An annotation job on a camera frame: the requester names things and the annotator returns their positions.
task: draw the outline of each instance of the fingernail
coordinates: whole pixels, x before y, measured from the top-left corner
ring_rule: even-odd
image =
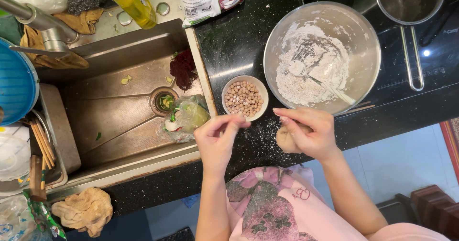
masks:
[[[280,117],[279,119],[283,124],[287,124],[288,123],[288,117]]]

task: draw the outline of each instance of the dish soap bottle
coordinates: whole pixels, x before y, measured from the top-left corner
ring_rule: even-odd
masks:
[[[148,0],[114,0],[142,28],[156,25],[156,13]]]

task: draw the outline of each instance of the barcode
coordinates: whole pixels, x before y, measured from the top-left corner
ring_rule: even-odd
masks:
[[[185,7],[185,14],[188,16],[196,16],[198,15],[198,9],[197,8],[188,9]]]

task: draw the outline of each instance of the stainless steel sink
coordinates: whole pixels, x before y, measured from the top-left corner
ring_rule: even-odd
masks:
[[[194,31],[182,28],[179,0],[150,2],[170,6],[152,29],[142,30],[134,22],[122,26],[117,20],[122,10],[115,7],[104,12],[94,35],[70,46],[89,62],[88,69],[39,70],[42,82],[59,88],[82,162],[65,185],[47,191],[49,201],[199,159],[195,142],[178,144],[156,134],[165,116],[154,102],[160,92],[175,97],[202,94],[212,117],[216,110]],[[169,62],[174,52],[188,48],[199,79],[183,91],[169,74]],[[128,74],[132,80],[123,85],[121,79]]]

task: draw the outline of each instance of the dough ball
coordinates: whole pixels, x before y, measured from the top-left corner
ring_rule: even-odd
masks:
[[[313,132],[313,130],[302,123],[297,123],[298,126],[303,130],[305,134]],[[285,153],[302,153],[300,148],[295,144],[293,141],[293,138],[291,137],[291,134],[287,131],[287,127],[283,126],[281,127],[276,134],[276,142],[277,145],[282,149],[283,152]]]

